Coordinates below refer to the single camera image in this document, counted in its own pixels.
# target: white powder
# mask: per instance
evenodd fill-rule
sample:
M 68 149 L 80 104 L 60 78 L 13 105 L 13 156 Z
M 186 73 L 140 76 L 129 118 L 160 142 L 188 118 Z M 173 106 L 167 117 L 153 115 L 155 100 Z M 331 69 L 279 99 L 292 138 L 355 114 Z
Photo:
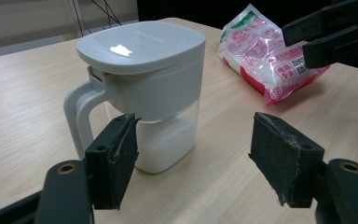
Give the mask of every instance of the white powder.
M 196 124 L 197 121 L 180 116 L 159 122 L 139 121 L 136 167 L 148 173 L 160 173 L 175 165 L 194 146 Z

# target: pitcher handle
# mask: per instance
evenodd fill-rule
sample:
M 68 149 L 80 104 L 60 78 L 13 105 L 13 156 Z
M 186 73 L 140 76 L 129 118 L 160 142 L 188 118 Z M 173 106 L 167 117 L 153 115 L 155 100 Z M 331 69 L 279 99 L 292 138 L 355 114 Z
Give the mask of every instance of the pitcher handle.
M 117 76 L 95 72 L 91 67 L 88 70 L 89 81 L 69 91 L 63 103 L 77 156 L 81 160 L 94 140 L 90 126 L 92 108 L 119 94 Z

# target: black bracket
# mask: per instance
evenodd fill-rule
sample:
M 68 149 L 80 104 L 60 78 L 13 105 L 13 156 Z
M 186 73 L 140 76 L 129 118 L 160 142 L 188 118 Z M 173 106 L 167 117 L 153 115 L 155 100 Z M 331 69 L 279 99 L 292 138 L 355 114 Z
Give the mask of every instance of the black bracket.
M 133 114 L 113 119 L 83 161 L 48 170 L 42 190 L 0 209 L 0 224 L 90 224 L 93 209 L 119 209 L 138 158 Z
M 303 46 L 308 68 L 344 63 L 358 57 L 358 0 L 336 0 L 282 28 L 286 46 L 311 40 Z
M 323 162 L 324 149 L 282 119 L 255 113 L 251 153 L 281 205 L 309 208 L 318 223 L 358 223 L 358 162 Z

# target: barcode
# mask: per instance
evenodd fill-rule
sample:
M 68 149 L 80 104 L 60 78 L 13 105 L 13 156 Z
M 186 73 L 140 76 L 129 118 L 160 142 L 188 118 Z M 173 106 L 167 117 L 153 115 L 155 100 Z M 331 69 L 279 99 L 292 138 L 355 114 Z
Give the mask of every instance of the barcode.
M 297 70 L 298 74 L 306 73 L 308 68 L 305 66 L 304 57 L 296 58 L 291 61 L 293 67 Z

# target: cable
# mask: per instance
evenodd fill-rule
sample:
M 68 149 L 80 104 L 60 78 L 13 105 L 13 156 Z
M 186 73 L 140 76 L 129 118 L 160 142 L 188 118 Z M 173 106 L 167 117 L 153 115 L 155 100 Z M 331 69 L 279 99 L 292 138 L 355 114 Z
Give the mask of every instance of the cable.
M 106 5 L 107 5 L 107 7 L 110 9 L 110 11 L 112 12 L 112 14 L 113 14 L 114 17 L 112 17 L 112 16 L 110 15 L 110 13 L 109 13 L 108 10 L 105 11 L 105 10 L 104 10 L 102 7 L 100 7 L 100 5 L 98 5 L 94 0 L 91 0 L 91 2 L 92 2 L 95 6 L 97 6 L 100 10 L 102 10 L 102 11 L 108 16 L 108 18 L 114 20 L 115 22 L 117 22 L 118 24 L 121 25 L 121 23 L 120 23 L 120 22 L 118 21 L 118 19 L 116 18 L 115 13 L 113 13 L 113 11 L 112 11 L 112 9 L 110 8 L 109 4 L 107 4 L 107 2 L 106 2 L 105 0 L 104 0 L 104 2 L 106 3 Z
M 81 36 L 83 36 L 83 30 L 82 30 L 81 25 L 80 25 L 79 16 L 77 15 L 77 9 L 76 9 L 76 5 L 75 5 L 75 0 L 72 0 L 72 3 L 74 4 L 74 8 L 75 8 L 75 13 L 76 13 L 76 17 L 77 17 L 77 24 L 79 25 L 79 30 L 80 30 Z
M 106 11 L 109 13 L 109 11 L 107 10 L 108 4 L 107 4 L 106 0 L 104 0 L 104 2 L 105 2 Z M 107 21 L 109 22 L 109 28 L 112 28 L 112 24 L 110 23 L 110 18 L 109 17 L 107 17 Z

